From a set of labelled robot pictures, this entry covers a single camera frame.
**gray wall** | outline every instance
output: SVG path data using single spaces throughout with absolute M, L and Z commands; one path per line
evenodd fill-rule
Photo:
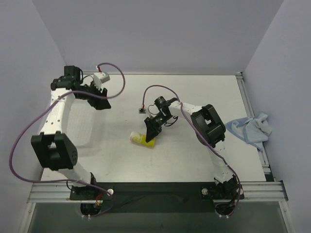
M 245 72 L 255 111 L 269 114 L 267 154 L 302 233 L 311 228 L 310 9 L 310 0 L 285 0 Z
M 283 0 L 33 0 L 66 63 L 244 71 Z
M 13 140 L 42 112 L 50 83 L 63 71 L 63 59 L 30 0 L 0 1 L 0 232 L 17 232 L 31 184 L 8 166 Z M 31 128 L 14 158 L 17 172 L 38 179 L 39 164 L 30 145 Z

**yellow object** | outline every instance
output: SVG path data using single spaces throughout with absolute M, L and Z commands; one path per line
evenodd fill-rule
M 130 140 L 132 142 L 147 146 L 147 147 L 154 147 L 156 139 L 152 139 L 150 142 L 146 142 L 146 135 L 137 133 L 137 132 L 131 132 Z

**blue cloth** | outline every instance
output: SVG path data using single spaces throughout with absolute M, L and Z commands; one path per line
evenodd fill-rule
M 267 117 L 268 115 L 264 112 L 259 112 L 255 117 L 232 120 L 226 123 L 225 127 L 239 139 L 262 151 L 262 143 L 268 141 L 268 136 L 272 131 Z

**black bracket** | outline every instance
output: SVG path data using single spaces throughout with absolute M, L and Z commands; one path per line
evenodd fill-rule
M 201 187 L 202 190 L 207 189 L 207 192 L 202 192 L 202 199 L 207 200 L 212 198 L 213 200 L 231 200 L 235 199 L 238 194 L 238 183 L 234 176 L 229 181 L 224 183 L 210 182 Z M 244 199 L 244 194 L 240 193 L 240 199 Z
M 77 148 L 64 133 L 33 135 L 31 145 L 42 167 L 52 171 L 59 169 L 73 169 L 77 164 Z
M 91 173 L 91 184 L 98 185 L 99 183 L 96 183 L 96 179 L 94 175 Z M 104 184 L 100 186 L 101 188 L 108 190 L 114 188 L 113 185 L 110 184 Z M 95 200 L 96 197 L 101 193 L 101 191 L 97 188 L 93 188 L 90 186 L 83 186 L 83 187 L 71 187 L 70 192 L 70 200 Z M 111 200 L 111 197 L 107 195 L 106 193 L 103 193 L 101 200 Z
M 208 104 L 198 112 L 191 115 L 191 120 L 196 129 L 205 138 L 205 140 L 214 148 L 217 142 L 225 139 L 225 125 L 220 119 L 213 105 Z

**white connector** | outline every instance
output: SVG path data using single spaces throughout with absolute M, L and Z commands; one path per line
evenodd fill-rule
M 101 87 L 103 83 L 110 80 L 110 76 L 106 72 L 96 72 L 93 74 L 94 84 Z

